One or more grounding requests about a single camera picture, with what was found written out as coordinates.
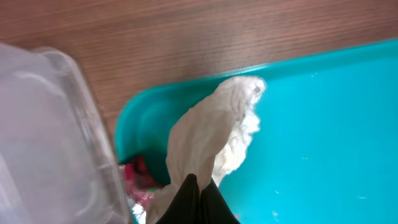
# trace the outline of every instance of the crumpled white paper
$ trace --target crumpled white paper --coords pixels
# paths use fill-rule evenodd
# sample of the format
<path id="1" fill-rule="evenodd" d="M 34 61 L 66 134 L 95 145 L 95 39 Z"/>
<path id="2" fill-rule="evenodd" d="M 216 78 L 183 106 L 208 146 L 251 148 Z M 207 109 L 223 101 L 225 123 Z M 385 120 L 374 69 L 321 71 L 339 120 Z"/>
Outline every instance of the crumpled white paper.
<path id="1" fill-rule="evenodd" d="M 254 105 L 266 89 L 258 77 L 233 77 L 189 109 L 170 131 L 166 164 L 171 184 L 157 190 L 146 223 L 156 223 L 168 209 L 188 174 L 195 174 L 199 190 L 211 178 L 219 186 L 246 157 L 251 134 L 259 130 Z"/>

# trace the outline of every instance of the translucent container lid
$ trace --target translucent container lid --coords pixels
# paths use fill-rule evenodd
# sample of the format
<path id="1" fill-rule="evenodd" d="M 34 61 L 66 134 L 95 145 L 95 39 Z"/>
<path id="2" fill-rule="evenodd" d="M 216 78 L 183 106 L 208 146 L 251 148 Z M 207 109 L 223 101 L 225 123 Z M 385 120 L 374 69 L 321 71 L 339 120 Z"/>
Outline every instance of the translucent container lid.
<path id="1" fill-rule="evenodd" d="M 0 45 L 0 223 L 129 222 L 100 116 L 76 63 Z"/>

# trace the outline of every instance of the wood grain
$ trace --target wood grain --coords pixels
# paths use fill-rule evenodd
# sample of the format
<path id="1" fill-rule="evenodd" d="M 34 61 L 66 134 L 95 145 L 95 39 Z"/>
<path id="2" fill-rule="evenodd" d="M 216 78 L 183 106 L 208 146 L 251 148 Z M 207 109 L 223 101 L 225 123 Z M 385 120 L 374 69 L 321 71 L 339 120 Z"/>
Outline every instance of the wood grain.
<path id="1" fill-rule="evenodd" d="M 70 54 L 110 135 L 145 88 L 395 37 L 398 0 L 0 2 L 0 41 Z"/>

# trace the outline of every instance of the plastic container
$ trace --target plastic container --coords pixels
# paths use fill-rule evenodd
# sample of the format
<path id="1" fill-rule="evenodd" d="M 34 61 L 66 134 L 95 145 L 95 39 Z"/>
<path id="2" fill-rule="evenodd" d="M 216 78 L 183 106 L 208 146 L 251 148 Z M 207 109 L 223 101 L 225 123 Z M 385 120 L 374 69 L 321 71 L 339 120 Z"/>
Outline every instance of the plastic container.
<path id="1" fill-rule="evenodd" d="M 398 223 L 398 40 L 146 90 L 119 117 L 120 161 L 143 154 L 166 184 L 171 127 L 231 75 L 268 84 L 261 130 L 220 185 L 241 223 Z"/>
<path id="2" fill-rule="evenodd" d="M 126 195 L 76 63 L 0 45 L 0 223 L 122 224 Z"/>

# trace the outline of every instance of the teal tray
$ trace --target teal tray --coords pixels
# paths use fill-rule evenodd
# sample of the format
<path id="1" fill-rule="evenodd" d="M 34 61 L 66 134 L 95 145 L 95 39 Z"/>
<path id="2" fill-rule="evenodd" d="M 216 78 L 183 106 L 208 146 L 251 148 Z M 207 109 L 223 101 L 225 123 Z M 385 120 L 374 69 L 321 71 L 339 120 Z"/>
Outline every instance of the teal tray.
<path id="1" fill-rule="evenodd" d="M 241 223 L 398 223 L 398 40 L 143 91 L 118 121 L 120 163 L 143 154 L 167 184 L 169 130 L 232 75 L 268 84 L 261 130 L 220 185 Z"/>

